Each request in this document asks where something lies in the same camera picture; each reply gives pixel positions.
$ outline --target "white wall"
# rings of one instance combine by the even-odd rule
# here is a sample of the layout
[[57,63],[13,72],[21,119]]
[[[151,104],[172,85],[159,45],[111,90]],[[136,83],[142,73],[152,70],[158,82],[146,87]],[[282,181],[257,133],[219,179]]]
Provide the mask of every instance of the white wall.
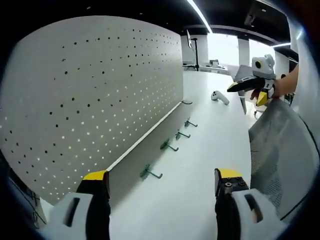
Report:
[[289,58],[279,52],[275,52],[275,76],[279,79],[282,74],[289,73]]
[[[191,38],[197,38],[198,61],[199,65],[209,63],[208,58],[208,40],[207,35],[191,35]],[[182,61],[196,64],[195,41],[192,41],[192,49],[188,46],[187,36],[181,36]]]
[[248,40],[238,38],[239,65],[250,66],[250,45]]

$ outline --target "white desk surface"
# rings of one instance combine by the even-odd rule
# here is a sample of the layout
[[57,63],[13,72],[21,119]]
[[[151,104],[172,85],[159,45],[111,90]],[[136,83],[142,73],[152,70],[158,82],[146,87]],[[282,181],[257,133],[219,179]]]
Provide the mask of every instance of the white desk surface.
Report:
[[[212,240],[217,237],[215,168],[233,168],[251,178],[251,153],[245,115],[237,93],[226,89],[228,75],[185,71],[184,99],[145,140],[110,172],[110,238],[112,240]],[[230,104],[212,101],[219,90]],[[184,127],[184,121],[198,127]],[[191,134],[175,140],[175,133]],[[168,137],[179,147],[160,150]],[[139,177],[145,164],[155,174]]]

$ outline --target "white pegboard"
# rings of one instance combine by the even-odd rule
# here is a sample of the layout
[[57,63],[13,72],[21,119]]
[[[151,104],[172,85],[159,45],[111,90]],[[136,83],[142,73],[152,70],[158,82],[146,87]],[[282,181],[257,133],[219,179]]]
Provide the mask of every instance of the white pegboard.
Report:
[[0,93],[0,148],[51,204],[106,169],[183,99],[181,38],[116,16],[45,26],[22,39]]

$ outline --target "black ceiling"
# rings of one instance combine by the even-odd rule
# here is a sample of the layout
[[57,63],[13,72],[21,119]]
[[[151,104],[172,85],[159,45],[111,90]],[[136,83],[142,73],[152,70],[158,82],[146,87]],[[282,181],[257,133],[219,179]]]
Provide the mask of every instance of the black ceiling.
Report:
[[[255,0],[194,0],[210,25],[222,25],[253,31],[276,42],[289,42],[286,17]],[[1,8],[1,31],[4,50],[33,31],[48,24],[80,16],[111,15],[149,22],[185,35],[207,34],[200,17],[187,0],[42,0],[7,3]],[[243,30],[213,28],[215,33],[238,35],[272,45],[265,37]]]

